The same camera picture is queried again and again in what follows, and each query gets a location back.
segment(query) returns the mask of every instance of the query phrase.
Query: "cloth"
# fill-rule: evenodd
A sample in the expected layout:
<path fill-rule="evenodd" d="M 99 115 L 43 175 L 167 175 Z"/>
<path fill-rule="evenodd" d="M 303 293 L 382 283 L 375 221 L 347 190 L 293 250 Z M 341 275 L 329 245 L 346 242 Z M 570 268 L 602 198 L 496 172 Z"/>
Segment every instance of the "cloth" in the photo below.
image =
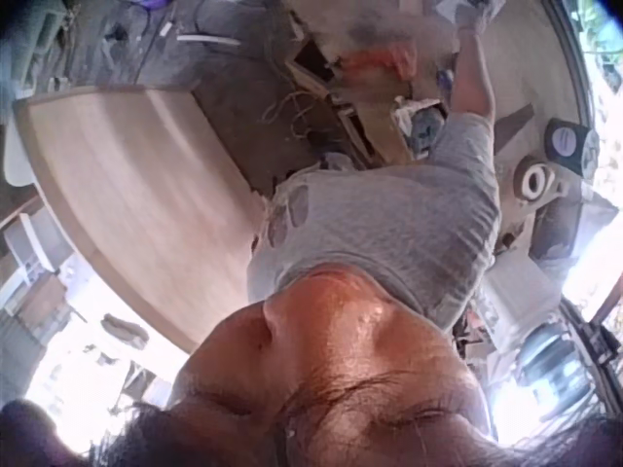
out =
<path fill-rule="evenodd" d="M 493 127 L 453 114 L 424 163 L 304 171 L 279 185 L 248 267 L 249 299 L 346 264 L 448 330 L 491 263 L 498 224 Z"/>

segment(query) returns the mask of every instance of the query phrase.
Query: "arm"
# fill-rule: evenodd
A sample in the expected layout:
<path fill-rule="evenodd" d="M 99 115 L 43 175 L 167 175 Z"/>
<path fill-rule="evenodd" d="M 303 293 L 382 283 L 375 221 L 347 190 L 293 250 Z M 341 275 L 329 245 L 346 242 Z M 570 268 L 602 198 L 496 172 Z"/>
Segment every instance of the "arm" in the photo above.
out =
<path fill-rule="evenodd" d="M 451 110 L 472 113 L 493 123 L 495 119 L 494 92 L 489 80 L 480 37 L 470 28 L 458 31 L 460 50 L 457 75 L 452 93 Z"/>

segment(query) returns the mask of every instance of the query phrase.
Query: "tape roll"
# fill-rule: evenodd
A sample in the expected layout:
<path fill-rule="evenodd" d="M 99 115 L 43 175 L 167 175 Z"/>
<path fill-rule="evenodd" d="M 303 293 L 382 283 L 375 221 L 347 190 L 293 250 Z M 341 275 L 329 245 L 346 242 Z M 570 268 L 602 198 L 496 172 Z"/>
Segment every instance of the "tape roll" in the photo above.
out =
<path fill-rule="evenodd" d="M 537 201 L 547 191 L 549 170 L 534 158 L 525 158 L 515 172 L 515 196 L 525 201 Z"/>

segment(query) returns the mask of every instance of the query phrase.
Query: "wood plank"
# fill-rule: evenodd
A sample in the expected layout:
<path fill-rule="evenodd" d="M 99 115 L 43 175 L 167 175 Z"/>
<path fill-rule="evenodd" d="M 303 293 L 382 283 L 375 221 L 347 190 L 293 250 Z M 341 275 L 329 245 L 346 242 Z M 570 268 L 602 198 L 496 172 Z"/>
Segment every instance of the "wood plank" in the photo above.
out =
<path fill-rule="evenodd" d="M 69 241 L 157 331 L 190 352 L 246 305 L 261 204 L 192 95 L 88 88 L 17 118 Z"/>

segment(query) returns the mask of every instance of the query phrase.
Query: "wire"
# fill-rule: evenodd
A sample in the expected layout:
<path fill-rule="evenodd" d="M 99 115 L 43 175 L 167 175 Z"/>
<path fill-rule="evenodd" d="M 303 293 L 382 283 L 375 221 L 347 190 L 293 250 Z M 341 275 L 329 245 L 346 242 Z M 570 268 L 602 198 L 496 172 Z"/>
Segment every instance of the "wire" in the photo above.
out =
<path fill-rule="evenodd" d="M 281 115 L 281 111 L 285 107 L 285 104 L 291 100 L 292 102 L 294 102 L 295 107 L 297 108 L 297 114 L 292 118 L 292 121 L 290 122 L 290 132 L 292 133 L 292 136 L 294 136 L 296 139 L 307 138 L 308 134 L 310 134 L 312 129 L 309 127 L 305 116 L 311 109 L 313 109 L 313 107 L 315 107 L 316 102 L 314 101 L 312 104 L 308 105 L 304 109 L 301 109 L 297 98 L 303 95 L 309 95 L 314 99 L 317 99 L 317 97 L 313 93 L 307 90 L 295 90 L 294 92 L 290 92 L 285 97 L 283 97 L 280 102 L 273 103 L 264 111 L 264 114 L 262 115 L 262 123 L 266 125 L 274 123 L 279 115 Z M 302 133 L 296 130 L 296 124 L 299 120 L 304 122 L 306 125 L 306 128 Z"/>

